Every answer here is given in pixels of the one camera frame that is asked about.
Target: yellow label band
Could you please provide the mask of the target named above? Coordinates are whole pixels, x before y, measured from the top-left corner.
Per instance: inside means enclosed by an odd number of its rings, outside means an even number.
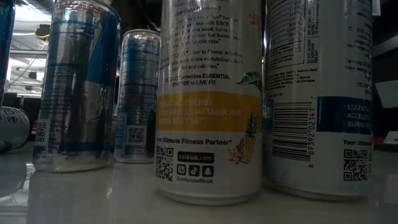
[[[261,133],[261,97],[223,92],[199,92],[158,97],[158,131],[245,132],[256,118]]]

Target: green leaf illustration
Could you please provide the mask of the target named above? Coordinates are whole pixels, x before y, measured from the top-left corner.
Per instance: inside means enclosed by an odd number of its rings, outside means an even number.
[[[262,92],[262,77],[259,72],[247,72],[238,85],[255,85]]]

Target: table surface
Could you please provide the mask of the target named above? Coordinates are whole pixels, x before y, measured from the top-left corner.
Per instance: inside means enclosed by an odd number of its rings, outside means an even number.
[[[186,205],[155,187],[153,164],[120,164],[69,174],[35,172],[31,142],[0,154],[1,224],[398,223],[398,153],[374,152],[373,194],[322,202],[263,189],[225,207]]]

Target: pineapple illustration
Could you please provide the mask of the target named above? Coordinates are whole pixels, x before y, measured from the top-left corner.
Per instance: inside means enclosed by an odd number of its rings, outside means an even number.
[[[234,149],[228,149],[229,160],[239,164],[249,164],[253,158],[254,148],[256,146],[257,133],[257,117],[250,115],[246,134],[241,138],[241,141]]]

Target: qr code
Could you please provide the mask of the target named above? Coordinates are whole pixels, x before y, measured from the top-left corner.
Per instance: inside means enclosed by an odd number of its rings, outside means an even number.
[[[174,149],[156,147],[156,176],[163,180],[173,181]]]
[[[129,125],[127,127],[127,145],[145,146],[147,130],[146,126]]]
[[[344,181],[367,181],[372,154],[367,150],[344,150]]]
[[[40,122],[37,125],[35,142],[44,143],[45,142],[45,132],[47,130],[47,122]]]

